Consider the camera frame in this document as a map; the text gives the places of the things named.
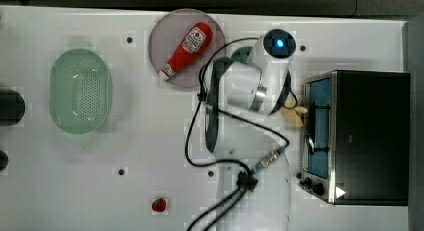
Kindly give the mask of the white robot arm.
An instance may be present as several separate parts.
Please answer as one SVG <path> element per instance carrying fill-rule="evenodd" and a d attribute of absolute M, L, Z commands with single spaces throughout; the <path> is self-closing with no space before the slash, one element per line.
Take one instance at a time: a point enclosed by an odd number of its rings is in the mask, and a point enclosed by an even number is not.
<path fill-rule="evenodd" d="M 272 29 L 254 40 L 245 60 L 222 56 L 205 65 L 206 148 L 221 174 L 220 200 L 201 214 L 208 222 L 199 231 L 288 231 L 290 141 L 253 116 L 285 106 L 295 51 L 292 34 Z"/>

